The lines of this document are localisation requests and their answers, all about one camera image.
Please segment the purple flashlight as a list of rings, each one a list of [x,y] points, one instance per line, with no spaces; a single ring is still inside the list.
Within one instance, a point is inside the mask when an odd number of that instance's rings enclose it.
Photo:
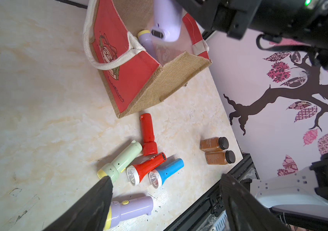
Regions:
[[[104,231],[118,226],[121,221],[133,219],[142,215],[151,215],[153,210],[153,199],[151,196],[144,196],[122,202],[112,201]]]
[[[146,49],[147,53],[158,61],[154,45],[152,43],[151,32],[149,30],[142,30],[138,33],[138,40],[140,44]]]
[[[183,8],[177,1],[153,1],[153,26],[151,35],[164,42],[175,42],[181,32]]]

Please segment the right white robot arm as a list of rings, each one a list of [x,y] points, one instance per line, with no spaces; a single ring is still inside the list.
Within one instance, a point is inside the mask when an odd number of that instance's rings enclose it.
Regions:
[[[213,34],[211,72],[259,178],[294,186],[270,208],[328,219],[297,175],[328,153],[328,1],[180,1]]]

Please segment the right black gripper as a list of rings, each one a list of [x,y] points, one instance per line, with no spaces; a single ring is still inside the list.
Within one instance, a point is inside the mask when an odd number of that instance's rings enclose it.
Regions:
[[[180,6],[205,30],[221,31],[242,39],[261,0],[177,0]]]

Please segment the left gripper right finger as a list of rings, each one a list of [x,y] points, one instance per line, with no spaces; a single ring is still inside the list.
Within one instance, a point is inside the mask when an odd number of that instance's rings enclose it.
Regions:
[[[227,220],[232,231],[288,231],[232,175],[223,174],[220,190]]]

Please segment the brown jute tote bag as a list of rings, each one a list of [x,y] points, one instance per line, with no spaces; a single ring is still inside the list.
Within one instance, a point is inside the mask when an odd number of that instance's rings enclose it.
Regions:
[[[164,101],[211,65],[195,20],[181,18],[189,51],[161,65],[137,40],[153,18],[153,1],[90,1],[83,31],[85,54],[104,83],[118,118]]]

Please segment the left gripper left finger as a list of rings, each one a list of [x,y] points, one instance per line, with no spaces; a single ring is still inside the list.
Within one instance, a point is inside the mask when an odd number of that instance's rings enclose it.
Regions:
[[[112,180],[105,176],[45,230],[102,231],[112,201],[112,190]]]

